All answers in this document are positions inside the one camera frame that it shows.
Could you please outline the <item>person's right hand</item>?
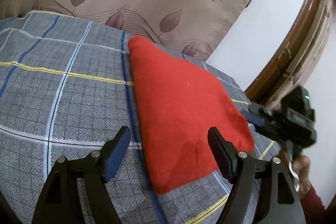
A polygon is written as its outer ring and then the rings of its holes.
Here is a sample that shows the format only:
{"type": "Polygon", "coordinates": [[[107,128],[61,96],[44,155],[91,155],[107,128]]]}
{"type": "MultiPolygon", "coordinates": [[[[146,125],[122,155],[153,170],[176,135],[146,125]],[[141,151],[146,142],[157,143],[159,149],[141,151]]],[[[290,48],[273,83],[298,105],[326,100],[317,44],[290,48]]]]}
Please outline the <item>person's right hand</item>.
{"type": "MultiPolygon", "coordinates": [[[[281,150],[277,157],[280,158],[290,173],[289,156],[287,152],[281,150]]],[[[300,199],[302,199],[311,188],[311,182],[309,180],[310,163],[310,159],[306,155],[300,155],[300,157],[291,163],[291,169],[297,174],[299,179],[298,196],[300,199]]]]}

